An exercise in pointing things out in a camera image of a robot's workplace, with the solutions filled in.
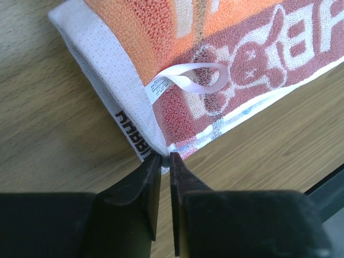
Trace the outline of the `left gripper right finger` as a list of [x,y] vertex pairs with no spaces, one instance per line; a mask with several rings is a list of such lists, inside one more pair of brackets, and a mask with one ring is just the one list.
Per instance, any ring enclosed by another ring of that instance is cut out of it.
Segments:
[[216,191],[171,153],[177,257],[333,257],[318,209],[293,190]]

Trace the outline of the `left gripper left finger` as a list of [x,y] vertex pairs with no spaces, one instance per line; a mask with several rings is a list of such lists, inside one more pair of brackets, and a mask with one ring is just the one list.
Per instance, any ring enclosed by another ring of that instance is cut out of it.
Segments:
[[1,257],[150,257],[161,160],[100,193],[2,193]]

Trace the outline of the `lettered beige towel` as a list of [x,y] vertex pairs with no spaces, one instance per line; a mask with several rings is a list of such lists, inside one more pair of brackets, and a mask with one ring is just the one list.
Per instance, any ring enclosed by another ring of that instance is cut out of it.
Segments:
[[343,62],[343,1],[65,1],[48,16],[141,160],[187,158]]

